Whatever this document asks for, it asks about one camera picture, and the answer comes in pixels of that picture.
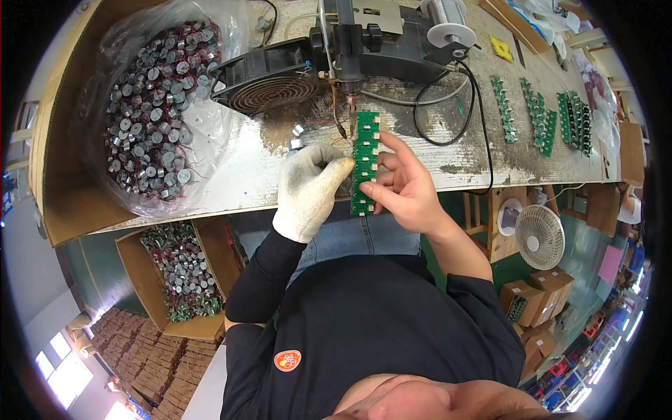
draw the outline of pink paper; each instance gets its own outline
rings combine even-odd
[[[622,256],[623,251],[612,247],[611,245],[607,245],[607,249],[604,251],[604,258],[602,259],[602,265],[600,266],[597,275],[609,286],[611,286],[614,279],[616,279]]]

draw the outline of blue jeans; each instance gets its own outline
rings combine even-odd
[[[272,227],[275,210],[231,214],[231,226],[248,257]],[[420,234],[404,229],[392,213],[350,216],[350,203],[337,202],[327,221],[301,255],[289,285],[313,264],[348,255],[419,255]]]

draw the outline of white work glove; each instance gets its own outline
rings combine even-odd
[[[275,230],[292,241],[310,242],[331,214],[336,190],[354,165],[354,159],[321,143],[287,158],[280,168]]]

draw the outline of round logo patch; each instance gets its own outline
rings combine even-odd
[[[274,362],[282,372],[290,372],[301,362],[301,352],[298,350],[281,351],[276,354]]]

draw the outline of black fan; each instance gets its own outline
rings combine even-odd
[[[304,102],[319,82],[311,61],[308,38],[258,48],[210,71],[226,86],[211,98],[247,115]]]

